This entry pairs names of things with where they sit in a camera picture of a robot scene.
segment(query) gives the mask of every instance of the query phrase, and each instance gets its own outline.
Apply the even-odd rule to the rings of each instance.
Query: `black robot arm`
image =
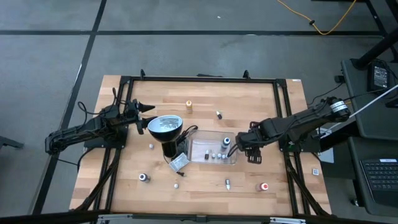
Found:
[[[306,139],[308,133],[324,124],[346,121],[350,114],[344,101],[335,97],[327,98],[307,110],[286,118],[252,121],[248,132],[238,133],[236,136],[236,147],[240,151],[245,151],[249,162],[261,163],[260,147],[281,138],[296,144]]]
[[[140,118],[139,112],[143,113],[153,108],[155,106],[143,105],[135,99],[131,102],[126,102],[123,113],[119,112],[119,108],[116,105],[109,105],[103,108],[97,117],[88,120],[85,124],[51,133],[45,139],[45,151],[53,155],[79,142],[99,137],[105,140],[112,140],[118,136],[117,128],[127,124],[135,123],[138,133],[144,134],[143,129],[155,117]]]

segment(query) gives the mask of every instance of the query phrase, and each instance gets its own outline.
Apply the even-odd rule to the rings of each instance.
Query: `clear plastic container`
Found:
[[[230,144],[223,148],[221,147],[225,138],[230,139]],[[201,131],[192,130],[189,132],[185,152],[188,160],[191,162],[203,164],[226,164],[233,165],[236,162],[236,153],[227,158],[226,155],[235,145],[235,134],[225,133],[220,131]],[[218,154],[225,155],[225,159],[218,158]]]

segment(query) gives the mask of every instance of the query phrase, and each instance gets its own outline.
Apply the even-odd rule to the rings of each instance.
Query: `keyboard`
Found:
[[[398,207],[398,158],[366,159],[361,161],[373,200],[383,205]]]

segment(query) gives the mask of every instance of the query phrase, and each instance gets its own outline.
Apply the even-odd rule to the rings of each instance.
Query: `wooden table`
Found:
[[[111,104],[112,87],[119,86],[120,78],[118,75],[104,76],[95,111]],[[287,80],[287,86],[292,112],[306,109],[301,81]],[[133,98],[156,106],[154,110],[144,113],[143,117],[178,115],[183,118],[183,129],[195,124],[201,130],[237,134],[239,131],[247,131],[250,121],[277,116],[272,85],[266,83],[135,81]],[[192,114],[186,113],[187,100],[193,102]],[[222,112],[222,120],[216,117],[216,110]],[[95,149],[82,160],[70,208],[79,206],[96,185],[103,155],[104,149]],[[330,212],[319,162],[310,153],[301,154],[301,160],[306,186],[323,209]],[[312,175],[313,168],[320,171],[319,176]],[[130,125],[127,144],[119,163],[111,211],[292,215],[283,155],[277,143],[262,149],[261,165],[250,164],[244,154],[238,154],[238,160],[233,166],[189,163],[182,171],[186,177],[172,171],[164,161],[160,143],[148,130],[140,136],[136,125]],[[140,173],[149,174],[151,182],[140,182]],[[230,191],[226,189],[225,179],[231,181]],[[268,183],[269,190],[256,192],[254,186],[260,182]],[[176,183],[179,184],[179,189],[174,189]],[[104,208],[107,192],[105,186],[100,208]],[[303,212],[299,192],[296,186],[299,211]]]

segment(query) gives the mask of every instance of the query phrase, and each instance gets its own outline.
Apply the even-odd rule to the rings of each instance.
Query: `desk lamp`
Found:
[[[177,154],[175,140],[182,130],[182,118],[175,115],[159,116],[148,124],[150,134],[162,143],[163,153],[168,158]]]

